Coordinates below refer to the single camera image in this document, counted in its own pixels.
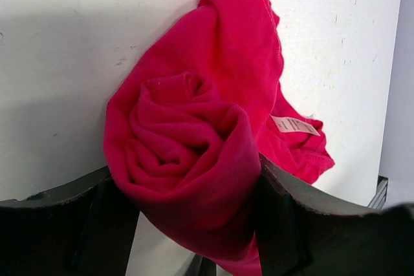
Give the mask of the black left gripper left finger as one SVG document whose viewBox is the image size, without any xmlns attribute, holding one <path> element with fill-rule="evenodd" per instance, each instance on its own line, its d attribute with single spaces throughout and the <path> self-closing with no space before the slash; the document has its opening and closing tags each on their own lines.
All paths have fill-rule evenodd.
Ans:
<svg viewBox="0 0 414 276">
<path fill-rule="evenodd" d="M 125 275 L 139 211 L 107 167 L 1 202 L 2 275 Z"/>
</svg>

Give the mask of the red t shirt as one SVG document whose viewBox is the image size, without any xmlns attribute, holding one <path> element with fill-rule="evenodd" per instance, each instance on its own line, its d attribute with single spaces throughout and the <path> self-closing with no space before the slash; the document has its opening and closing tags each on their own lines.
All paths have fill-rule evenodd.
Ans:
<svg viewBox="0 0 414 276">
<path fill-rule="evenodd" d="M 323 124 L 284 98 L 269 0 L 200 0 L 109 100 L 112 178 L 163 234 L 232 275 L 260 275 L 253 192 L 264 155 L 312 184 L 334 165 Z"/>
</svg>

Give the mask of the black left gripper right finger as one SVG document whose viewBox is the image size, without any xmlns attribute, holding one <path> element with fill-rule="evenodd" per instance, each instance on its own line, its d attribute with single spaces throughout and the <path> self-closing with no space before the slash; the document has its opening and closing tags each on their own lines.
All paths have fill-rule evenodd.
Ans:
<svg viewBox="0 0 414 276">
<path fill-rule="evenodd" d="M 413 204 L 359 206 L 260 162 L 254 220 L 263 275 L 413 274 Z"/>
</svg>

